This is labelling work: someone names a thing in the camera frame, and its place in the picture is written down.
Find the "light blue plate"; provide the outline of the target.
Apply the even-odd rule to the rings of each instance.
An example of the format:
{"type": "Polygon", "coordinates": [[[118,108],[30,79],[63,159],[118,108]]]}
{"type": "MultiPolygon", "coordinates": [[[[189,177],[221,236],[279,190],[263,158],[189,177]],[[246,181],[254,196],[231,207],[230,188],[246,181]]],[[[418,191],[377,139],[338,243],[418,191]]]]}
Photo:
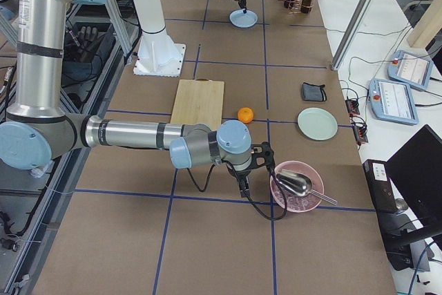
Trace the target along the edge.
{"type": "Polygon", "coordinates": [[[237,28],[250,28],[257,23],[258,16],[251,10],[235,10],[229,15],[229,20],[237,28]]]}

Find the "orange mandarin fruit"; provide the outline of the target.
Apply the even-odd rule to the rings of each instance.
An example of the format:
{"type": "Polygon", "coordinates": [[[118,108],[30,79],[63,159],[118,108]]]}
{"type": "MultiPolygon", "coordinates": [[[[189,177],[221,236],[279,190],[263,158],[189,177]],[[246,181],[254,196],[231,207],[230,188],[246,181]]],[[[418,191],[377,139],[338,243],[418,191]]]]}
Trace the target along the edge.
{"type": "Polygon", "coordinates": [[[254,119],[254,111],[249,107],[242,107],[237,112],[238,121],[249,124],[254,119]]]}

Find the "mint green plate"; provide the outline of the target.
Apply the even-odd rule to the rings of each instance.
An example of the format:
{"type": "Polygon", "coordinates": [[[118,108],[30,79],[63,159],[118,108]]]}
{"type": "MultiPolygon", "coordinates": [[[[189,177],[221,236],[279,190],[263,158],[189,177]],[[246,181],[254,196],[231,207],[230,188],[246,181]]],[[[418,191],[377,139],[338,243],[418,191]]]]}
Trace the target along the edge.
{"type": "Polygon", "coordinates": [[[301,132],[310,139],[324,141],[333,138],[338,132],[338,122],[322,108],[306,108],[298,115],[301,132]]]}

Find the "clear ice cubes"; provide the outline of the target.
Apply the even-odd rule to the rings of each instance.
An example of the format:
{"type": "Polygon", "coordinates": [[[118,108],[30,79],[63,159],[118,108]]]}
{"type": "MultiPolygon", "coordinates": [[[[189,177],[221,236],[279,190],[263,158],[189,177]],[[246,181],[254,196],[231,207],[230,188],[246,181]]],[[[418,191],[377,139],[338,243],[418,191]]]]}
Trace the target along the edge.
{"type": "Polygon", "coordinates": [[[321,199],[313,195],[308,195],[305,197],[296,196],[286,190],[280,191],[279,188],[272,183],[271,184],[271,194],[275,202],[282,208],[285,207],[284,198],[282,196],[284,193],[287,201],[287,210],[294,213],[307,212],[315,209],[320,203],[321,199]]]}

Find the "steel ice scoop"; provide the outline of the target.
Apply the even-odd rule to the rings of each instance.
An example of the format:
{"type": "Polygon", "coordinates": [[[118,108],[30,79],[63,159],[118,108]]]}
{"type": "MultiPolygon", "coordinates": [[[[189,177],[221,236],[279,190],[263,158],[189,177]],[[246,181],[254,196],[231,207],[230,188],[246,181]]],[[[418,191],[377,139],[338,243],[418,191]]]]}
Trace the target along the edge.
{"type": "Polygon", "coordinates": [[[307,176],[288,170],[281,170],[276,174],[276,182],[282,186],[286,191],[300,197],[313,195],[329,204],[336,206],[338,201],[329,196],[320,193],[313,189],[313,183],[307,176]]]}

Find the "pink bowl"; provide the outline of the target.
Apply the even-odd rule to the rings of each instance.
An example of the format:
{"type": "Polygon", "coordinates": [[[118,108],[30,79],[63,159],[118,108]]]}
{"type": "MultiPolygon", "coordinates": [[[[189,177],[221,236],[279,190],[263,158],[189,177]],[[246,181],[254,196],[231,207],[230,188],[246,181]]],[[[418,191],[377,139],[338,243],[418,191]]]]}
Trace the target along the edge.
{"type": "Polygon", "coordinates": [[[312,211],[322,202],[313,192],[324,194],[323,180],[312,166],[295,160],[285,161],[275,167],[275,174],[278,182],[270,179],[270,191],[279,207],[284,208],[285,203],[277,184],[286,197],[288,212],[312,211]]]}

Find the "bamboo cutting board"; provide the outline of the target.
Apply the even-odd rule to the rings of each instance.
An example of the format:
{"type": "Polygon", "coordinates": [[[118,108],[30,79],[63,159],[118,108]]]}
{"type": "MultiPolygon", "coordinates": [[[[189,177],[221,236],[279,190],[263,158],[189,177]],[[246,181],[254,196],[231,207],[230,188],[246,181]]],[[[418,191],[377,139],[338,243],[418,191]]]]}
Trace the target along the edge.
{"type": "Polygon", "coordinates": [[[170,123],[205,124],[212,131],[221,125],[224,82],[181,79],[170,123]]]}

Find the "black computer box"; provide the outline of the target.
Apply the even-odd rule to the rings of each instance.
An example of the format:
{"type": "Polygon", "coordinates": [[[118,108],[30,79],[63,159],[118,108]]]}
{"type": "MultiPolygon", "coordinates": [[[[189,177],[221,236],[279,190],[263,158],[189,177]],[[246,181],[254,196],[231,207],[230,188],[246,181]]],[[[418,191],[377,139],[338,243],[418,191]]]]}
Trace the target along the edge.
{"type": "Polygon", "coordinates": [[[385,162],[368,159],[364,161],[363,169],[375,210],[381,213],[396,213],[398,209],[385,162]]]}

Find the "blue teach pendant near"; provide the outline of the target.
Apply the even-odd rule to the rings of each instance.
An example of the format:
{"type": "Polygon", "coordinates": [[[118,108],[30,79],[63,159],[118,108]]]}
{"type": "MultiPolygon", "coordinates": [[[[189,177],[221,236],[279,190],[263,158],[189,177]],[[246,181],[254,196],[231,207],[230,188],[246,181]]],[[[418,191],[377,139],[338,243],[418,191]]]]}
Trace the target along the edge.
{"type": "Polygon", "coordinates": [[[369,103],[379,120],[407,125],[419,123],[409,84],[374,78],[369,83],[369,103]]]}

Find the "blue teach pendant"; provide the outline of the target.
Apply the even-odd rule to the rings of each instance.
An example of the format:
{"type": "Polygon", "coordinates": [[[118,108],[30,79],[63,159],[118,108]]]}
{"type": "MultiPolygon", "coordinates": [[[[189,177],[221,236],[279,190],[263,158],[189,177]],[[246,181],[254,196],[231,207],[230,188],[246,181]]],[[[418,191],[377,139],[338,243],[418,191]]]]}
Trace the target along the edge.
{"type": "Polygon", "coordinates": [[[387,74],[390,79],[407,83],[416,90],[425,91],[433,65],[434,62],[428,56],[398,50],[387,67],[387,74]]]}
{"type": "Polygon", "coordinates": [[[379,120],[407,125],[419,123],[409,84],[374,78],[369,83],[369,103],[379,120]]]}

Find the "black monitor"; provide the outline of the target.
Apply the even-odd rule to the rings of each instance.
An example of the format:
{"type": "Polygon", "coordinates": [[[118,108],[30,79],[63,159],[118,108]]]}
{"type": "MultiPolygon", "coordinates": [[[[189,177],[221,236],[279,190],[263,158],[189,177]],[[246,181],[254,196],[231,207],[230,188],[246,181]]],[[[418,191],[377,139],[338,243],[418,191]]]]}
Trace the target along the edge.
{"type": "Polygon", "coordinates": [[[416,216],[441,219],[441,138],[422,126],[388,161],[387,174],[416,216]]]}

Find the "blue teach pendant far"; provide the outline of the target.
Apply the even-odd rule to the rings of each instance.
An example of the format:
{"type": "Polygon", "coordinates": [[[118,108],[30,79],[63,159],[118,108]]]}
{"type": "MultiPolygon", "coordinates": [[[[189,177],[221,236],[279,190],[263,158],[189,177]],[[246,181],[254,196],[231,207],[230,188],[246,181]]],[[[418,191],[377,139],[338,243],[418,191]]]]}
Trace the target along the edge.
{"type": "Polygon", "coordinates": [[[407,83],[416,90],[425,91],[433,65],[434,62],[428,56],[398,50],[387,67],[387,74],[390,79],[407,83]]]}

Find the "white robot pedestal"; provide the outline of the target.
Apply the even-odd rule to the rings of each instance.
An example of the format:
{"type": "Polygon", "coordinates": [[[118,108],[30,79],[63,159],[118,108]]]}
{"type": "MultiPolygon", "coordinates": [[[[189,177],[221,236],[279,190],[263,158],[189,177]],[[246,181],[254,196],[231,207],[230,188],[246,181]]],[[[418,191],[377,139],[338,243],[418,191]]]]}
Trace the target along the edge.
{"type": "Polygon", "coordinates": [[[161,0],[133,0],[142,31],[134,66],[136,75],[178,77],[186,46],[169,37],[161,0]]]}

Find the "aluminium frame post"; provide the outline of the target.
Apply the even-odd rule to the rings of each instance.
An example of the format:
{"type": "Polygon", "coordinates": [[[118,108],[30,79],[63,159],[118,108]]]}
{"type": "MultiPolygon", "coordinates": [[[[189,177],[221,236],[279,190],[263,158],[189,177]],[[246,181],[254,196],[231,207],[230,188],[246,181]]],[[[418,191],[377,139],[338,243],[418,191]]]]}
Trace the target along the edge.
{"type": "Polygon", "coordinates": [[[342,64],[373,1],[374,0],[359,0],[332,60],[331,69],[333,71],[337,71],[342,64]]]}

